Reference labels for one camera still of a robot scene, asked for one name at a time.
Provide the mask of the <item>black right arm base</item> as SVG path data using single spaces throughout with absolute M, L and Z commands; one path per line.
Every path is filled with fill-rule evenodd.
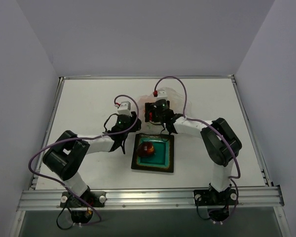
M 239 203 L 239 192 L 232 188 L 222 192 L 215 189 L 194 190 L 193 194 L 198 217 L 204 221 L 212 221 L 213 224 L 222 225 L 231 216 L 229 207 L 233 205 L 232 211 L 234 211 Z M 200 207 L 207 207 L 207 217 L 200 214 Z

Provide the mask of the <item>translucent white plastic bag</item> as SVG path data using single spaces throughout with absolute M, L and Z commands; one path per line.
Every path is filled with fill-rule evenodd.
M 164 90 L 167 93 L 167 100 L 170 101 L 170 109 L 174 111 L 174 113 L 182 114 L 185 102 L 185 94 L 184 92 L 178 92 L 169 87 L 162 87 L 159 90 Z M 142 95 L 136 99 L 136 102 L 139 107 L 139 119 L 142 122 L 146 122 L 145 120 L 145 103 L 153 103 L 156 101 L 156 98 L 153 94 Z

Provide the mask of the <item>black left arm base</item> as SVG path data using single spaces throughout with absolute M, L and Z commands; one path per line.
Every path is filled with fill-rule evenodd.
M 101 223 L 103 219 L 96 208 L 105 207 L 106 200 L 105 192 L 92 192 L 89 189 L 80 197 L 63 192 L 60 200 L 62 210 L 56 219 L 56 224 L 60 227 L 58 219 L 65 210 L 69 212 L 72 221 L 72 225 L 65 230 L 74 225 L 82 227 Z

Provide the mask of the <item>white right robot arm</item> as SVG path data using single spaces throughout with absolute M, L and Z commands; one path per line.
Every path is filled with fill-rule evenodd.
M 170 109 L 170 102 L 166 99 L 145 103 L 145 121 L 160 123 L 169 134 L 185 134 L 203 140 L 214 162 L 209 198 L 213 203 L 222 203 L 227 198 L 226 189 L 231 179 L 241 176 L 236 157 L 242 149 L 242 143 L 227 121 L 223 118 L 203 121 L 184 117 Z

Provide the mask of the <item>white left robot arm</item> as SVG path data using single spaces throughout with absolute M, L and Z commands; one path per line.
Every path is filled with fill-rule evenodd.
M 90 188 L 78 173 L 84 157 L 91 153 L 113 152 L 118 148 L 122 148 L 122 152 L 125 153 L 128 134 L 139 131 L 141 125 L 136 112 L 132 111 L 130 116 L 118 115 L 115 125 L 98 139 L 73 141 L 72 139 L 78 135 L 66 130 L 57 141 L 68 141 L 51 147 L 44 154 L 42 161 L 73 191 L 72 202 L 78 207 L 84 207 L 90 200 L 87 192 Z

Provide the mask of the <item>dark brown fake fruit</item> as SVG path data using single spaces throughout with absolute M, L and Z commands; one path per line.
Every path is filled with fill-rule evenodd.
M 136 149 L 136 154 L 142 158 L 148 158 L 155 154 L 155 148 L 150 141 L 142 142 Z

